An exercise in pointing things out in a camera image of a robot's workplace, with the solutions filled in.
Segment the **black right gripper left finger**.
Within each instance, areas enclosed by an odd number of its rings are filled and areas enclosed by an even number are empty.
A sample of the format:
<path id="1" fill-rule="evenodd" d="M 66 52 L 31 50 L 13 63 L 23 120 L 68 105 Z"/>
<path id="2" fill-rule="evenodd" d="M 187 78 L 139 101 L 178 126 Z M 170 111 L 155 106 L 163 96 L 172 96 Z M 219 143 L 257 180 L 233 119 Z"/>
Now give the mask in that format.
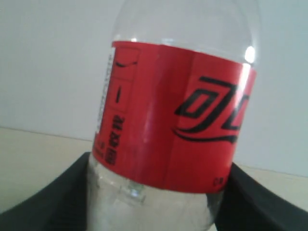
<path id="1" fill-rule="evenodd" d="M 2 231 L 86 231 L 87 170 L 85 152 L 67 170 L 13 208 L 1 213 Z"/>

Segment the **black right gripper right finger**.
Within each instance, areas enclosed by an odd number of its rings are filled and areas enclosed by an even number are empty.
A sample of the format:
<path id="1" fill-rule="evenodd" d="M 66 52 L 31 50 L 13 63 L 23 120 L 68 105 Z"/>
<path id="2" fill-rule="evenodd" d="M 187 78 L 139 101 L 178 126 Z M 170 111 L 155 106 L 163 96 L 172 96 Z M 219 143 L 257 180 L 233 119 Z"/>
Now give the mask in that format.
<path id="1" fill-rule="evenodd" d="M 308 213 L 233 164 L 215 226 L 218 231 L 306 231 Z"/>

